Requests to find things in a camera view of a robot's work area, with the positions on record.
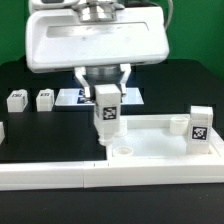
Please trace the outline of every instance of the small white block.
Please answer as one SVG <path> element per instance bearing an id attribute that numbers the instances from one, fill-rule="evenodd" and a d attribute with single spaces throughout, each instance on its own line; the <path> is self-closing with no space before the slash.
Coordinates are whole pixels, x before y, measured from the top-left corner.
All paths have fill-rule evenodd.
<path id="1" fill-rule="evenodd" d="M 4 138 L 5 138 L 4 127 L 3 127 L 3 123 L 0 122 L 0 145 L 3 142 Z"/>
<path id="2" fill-rule="evenodd" d="M 94 125 L 101 145 L 109 145 L 120 127 L 121 92 L 116 85 L 97 85 Z"/>
<path id="3" fill-rule="evenodd" d="M 41 90 L 36 98 L 37 111 L 51 111 L 54 106 L 54 90 Z"/>
<path id="4" fill-rule="evenodd" d="M 191 107 L 187 154 L 208 154 L 213 122 L 211 107 Z"/>
<path id="5" fill-rule="evenodd" d="M 23 112 L 28 104 L 28 94 L 26 90 L 13 91 L 7 99 L 8 112 Z"/>

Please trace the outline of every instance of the white platform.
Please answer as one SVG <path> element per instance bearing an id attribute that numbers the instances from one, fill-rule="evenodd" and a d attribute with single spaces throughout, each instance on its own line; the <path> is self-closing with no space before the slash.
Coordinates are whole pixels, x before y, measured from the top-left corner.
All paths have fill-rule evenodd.
<path id="1" fill-rule="evenodd" d="M 173 116 L 125 117 L 128 135 L 107 147 L 105 161 L 0 165 L 0 190 L 224 182 L 223 140 L 212 129 L 209 154 L 186 155 L 186 137 L 168 132 Z M 113 157 L 120 144 L 133 156 Z"/>

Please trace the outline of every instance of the green wall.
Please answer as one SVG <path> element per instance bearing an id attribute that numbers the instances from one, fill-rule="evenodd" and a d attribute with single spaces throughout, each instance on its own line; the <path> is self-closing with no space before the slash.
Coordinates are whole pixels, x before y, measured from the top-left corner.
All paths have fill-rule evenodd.
<path id="1" fill-rule="evenodd" d="M 224 1 L 173 0 L 169 58 L 195 59 L 224 78 Z M 28 0 L 0 0 L 0 64 L 25 54 Z M 164 6 L 166 0 L 154 0 Z"/>

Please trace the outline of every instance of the printed qr-like tag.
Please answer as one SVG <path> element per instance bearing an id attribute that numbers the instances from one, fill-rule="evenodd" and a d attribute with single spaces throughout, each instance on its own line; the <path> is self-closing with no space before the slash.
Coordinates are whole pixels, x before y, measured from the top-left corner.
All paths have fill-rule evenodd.
<path id="1" fill-rule="evenodd" d="M 21 97 L 22 94 L 13 94 L 12 97 Z"/>
<path id="2" fill-rule="evenodd" d="M 50 93 L 41 93 L 40 96 L 50 96 Z"/>
<path id="3" fill-rule="evenodd" d="M 77 104 L 92 104 L 93 101 L 86 99 L 85 97 L 79 97 L 77 100 Z"/>
<path id="4" fill-rule="evenodd" d="M 192 126 L 190 133 L 190 140 L 195 142 L 208 142 L 209 141 L 209 127 Z"/>
<path id="5" fill-rule="evenodd" d="M 84 96 L 84 89 L 79 90 L 79 96 Z"/>
<path id="6" fill-rule="evenodd" d="M 117 118 L 116 107 L 104 107 L 103 108 L 103 119 L 104 120 L 115 120 Z"/>

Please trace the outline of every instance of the black table surface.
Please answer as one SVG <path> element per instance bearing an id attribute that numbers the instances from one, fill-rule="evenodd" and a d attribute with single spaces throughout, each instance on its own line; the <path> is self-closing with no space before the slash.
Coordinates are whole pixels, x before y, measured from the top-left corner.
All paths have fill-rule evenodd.
<path id="1" fill-rule="evenodd" d="M 123 106 L 123 115 L 189 113 L 212 106 L 224 137 L 224 80 L 191 60 L 133 67 L 129 87 L 139 87 L 144 106 Z M 37 113 L 40 89 L 79 87 L 72 73 L 33 74 L 24 59 L 0 67 L 0 121 L 7 138 L 1 163 L 104 160 L 92 107 L 54 107 Z M 29 106 L 8 114 L 12 90 L 26 89 Z M 224 184 L 185 184 L 0 192 L 0 223 L 224 223 Z"/>

